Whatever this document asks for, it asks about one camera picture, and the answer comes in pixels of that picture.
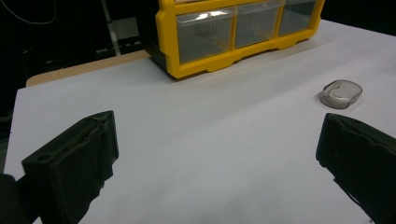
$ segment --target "dark floor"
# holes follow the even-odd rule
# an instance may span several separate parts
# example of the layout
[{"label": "dark floor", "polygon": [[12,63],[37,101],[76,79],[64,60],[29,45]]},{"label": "dark floor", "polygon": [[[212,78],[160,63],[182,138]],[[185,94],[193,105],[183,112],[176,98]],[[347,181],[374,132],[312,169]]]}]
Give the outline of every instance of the dark floor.
[{"label": "dark floor", "polygon": [[11,120],[12,110],[3,113],[0,116],[0,174],[4,172]]}]

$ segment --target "small plastic container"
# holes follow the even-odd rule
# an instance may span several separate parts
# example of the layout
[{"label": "small plastic container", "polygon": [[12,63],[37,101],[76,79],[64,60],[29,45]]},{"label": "small plastic container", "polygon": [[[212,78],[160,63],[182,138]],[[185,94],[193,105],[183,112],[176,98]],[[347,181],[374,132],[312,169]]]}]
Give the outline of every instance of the small plastic container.
[{"label": "small plastic container", "polygon": [[317,0],[286,0],[279,35],[289,35],[308,29]]},{"label": "small plastic container", "polygon": [[354,82],[335,80],[323,88],[319,99],[334,109],[347,109],[359,99],[362,92],[361,86]]},{"label": "small plastic container", "polygon": [[177,16],[180,63],[230,50],[234,7]]},{"label": "small plastic container", "polygon": [[235,47],[237,49],[274,37],[280,0],[238,6]]}]

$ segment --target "cable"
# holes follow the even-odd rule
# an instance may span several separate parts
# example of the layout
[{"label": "cable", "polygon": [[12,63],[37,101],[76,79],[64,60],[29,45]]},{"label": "cable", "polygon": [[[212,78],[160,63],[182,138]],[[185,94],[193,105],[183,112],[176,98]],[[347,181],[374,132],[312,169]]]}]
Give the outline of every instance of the cable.
[{"label": "cable", "polygon": [[52,19],[51,19],[50,21],[43,21],[43,22],[25,20],[25,19],[19,17],[19,16],[18,16],[15,12],[13,12],[11,9],[9,9],[9,7],[6,5],[6,3],[5,3],[3,0],[0,0],[0,2],[3,4],[3,6],[6,8],[6,10],[7,10],[9,13],[11,13],[14,17],[16,17],[18,20],[24,21],[24,22],[29,23],[29,24],[32,24],[32,25],[48,25],[48,24],[53,23],[53,22],[55,21],[55,18],[56,18],[56,11],[57,11],[57,8],[56,8],[56,0],[53,0],[53,17],[52,17]]}]

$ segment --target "gray object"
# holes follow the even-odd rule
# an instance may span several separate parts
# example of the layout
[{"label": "gray object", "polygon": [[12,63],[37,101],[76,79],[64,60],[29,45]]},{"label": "gray object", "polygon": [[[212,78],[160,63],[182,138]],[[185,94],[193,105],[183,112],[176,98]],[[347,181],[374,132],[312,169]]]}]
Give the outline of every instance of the gray object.
[{"label": "gray object", "polygon": [[329,107],[347,109],[359,99],[362,92],[361,86],[354,82],[335,80],[323,88],[319,99]]}]

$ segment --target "yellow plastic organizer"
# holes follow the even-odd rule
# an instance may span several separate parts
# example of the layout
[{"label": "yellow plastic organizer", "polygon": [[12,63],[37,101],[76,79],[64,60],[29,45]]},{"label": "yellow plastic organizer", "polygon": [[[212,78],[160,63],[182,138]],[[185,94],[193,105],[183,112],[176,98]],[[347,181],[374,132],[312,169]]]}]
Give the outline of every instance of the yellow plastic organizer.
[{"label": "yellow plastic organizer", "polygon": [[145,0],[141,43],[171,76],[216,71],[268,49],[285,49],[318,29],[324,0]]}]

